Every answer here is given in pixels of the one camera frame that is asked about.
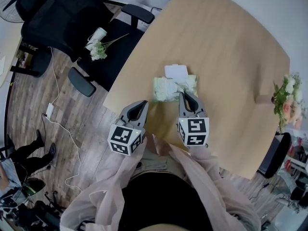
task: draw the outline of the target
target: crumpled paper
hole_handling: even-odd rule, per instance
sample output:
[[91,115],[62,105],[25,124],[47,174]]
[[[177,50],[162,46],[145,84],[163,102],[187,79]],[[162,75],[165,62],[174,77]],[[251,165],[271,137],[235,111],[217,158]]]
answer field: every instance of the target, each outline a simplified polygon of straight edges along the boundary
[[188,75],[184,80],[166,77],[154,78],[154,102],[173,102],[179,100],[179,93],[183,91],[197,95],[197,76]]

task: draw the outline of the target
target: black office chair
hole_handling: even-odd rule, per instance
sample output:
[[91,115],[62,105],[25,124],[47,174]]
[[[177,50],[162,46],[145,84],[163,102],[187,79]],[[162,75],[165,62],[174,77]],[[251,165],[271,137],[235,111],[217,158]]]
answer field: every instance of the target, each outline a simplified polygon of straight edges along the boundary
[[291,135],[289,133],[284,133],[280,142],[276,137],[274,137],[258,172],[267,179],[273,177],[282,165],[283,160],[291,147],[291,142]]
[[[74,68],[69,78],[84,95],[91,96],[96,81],[107,91],[110,90],[136,44],[143,36],[137,30],[138,20],[150,24],[154,15],[135,5],[126,5],[122,11],[131,15],[131,25],[114,19],[113,13],[102,0],[18,0],[16,9],[25,21],[22,27],[23,39],[35,46],[51,46],[66,53],[90,76],[83,78]],[[127,33],[107,50],[107,58],[92,61],[90,52],[84,47],[88,38],[98,27],[107,31],[104,42],[112,41]]]

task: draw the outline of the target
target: white cable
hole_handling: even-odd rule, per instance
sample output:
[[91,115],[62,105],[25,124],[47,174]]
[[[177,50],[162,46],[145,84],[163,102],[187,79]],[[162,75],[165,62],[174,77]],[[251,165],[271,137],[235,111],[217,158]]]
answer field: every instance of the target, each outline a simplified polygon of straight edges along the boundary
[[69,130],[67,130],[65,127],[63,127],[63,126],[62,126],[60,123],[58,123],[58,122],[50,121],[47,117],[46,117],[46,119],[47,119],[49,122],[53,123],[53,124],[58,124],[58,125],[60,125],[60,127],[62,127],[65,131],[67,131],[67,132],[69,133],[69,135],[71,136],[71,139],[72,139],[72,141],[74,142],[75,146],[77,147],[77,153],[78,153],[78,159],[79,159],[78,174],[73,175],[73,176],[67,178],[67,179],[65,180],[65,184],[66,184],[67,186],[69,186],[69,187],[77,187],[77,188],[82,192],[82,190],[80,189],[80,187],[78,187],[78,186],[76,186],[76,185],[69,185],[69,184],[66,183],[67,180],[72,179],[73,177],[76,177],[76,176],[78,176],[78,175],[80,174],[81,159],[80,159],[80,155],[79,155],[79,148],[78,148],[78,146],[76,145],[76,143],[75,143],[75,141],[74,141],[74,139],[73,139],[73,137],[72,137],[72,134],[71,134],[71,132],[70,132]]
[[56,77],[56,74],[54,73],[54,67],[53,67],[53,53],[52,53],[52,47],[48,46],[51,50],[51,54],[52,54],[52,71],[53,71],[53,75],[54,75],[54,78],[56,79],[56,83],[57,83],[57,88],[58,88],[58,96],[52,101],[51,104],[54,103],[54,101],[56,101],[58,99],[58,97],[60,96],[60,90],[59,90],[59,85],[58,85],[58,81],[57,81],[57,77]]

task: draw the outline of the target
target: vase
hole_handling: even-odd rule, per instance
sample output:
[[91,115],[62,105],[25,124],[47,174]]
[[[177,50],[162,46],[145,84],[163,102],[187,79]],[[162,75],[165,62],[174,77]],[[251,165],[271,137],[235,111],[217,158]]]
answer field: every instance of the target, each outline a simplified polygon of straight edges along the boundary
[[256,104],[274,104],[273,95],[258,95],[255,98]]

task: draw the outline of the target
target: chair armrest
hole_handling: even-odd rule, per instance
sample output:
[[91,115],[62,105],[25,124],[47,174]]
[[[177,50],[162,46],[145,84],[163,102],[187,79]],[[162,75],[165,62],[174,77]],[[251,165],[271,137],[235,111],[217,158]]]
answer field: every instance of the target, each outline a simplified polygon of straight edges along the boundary
[[137,28],[138,20],[150,24],[155,19],[155,16],[151,12],[136,5],[127,4],[122,7],[121,10],[122,12],[131,15],[131,26],[135,28]]
[[68,78],[73,86],[83,95],[90,97],[96,91],[96,87],[84,77],[76,68],[72,67],[68,72]]

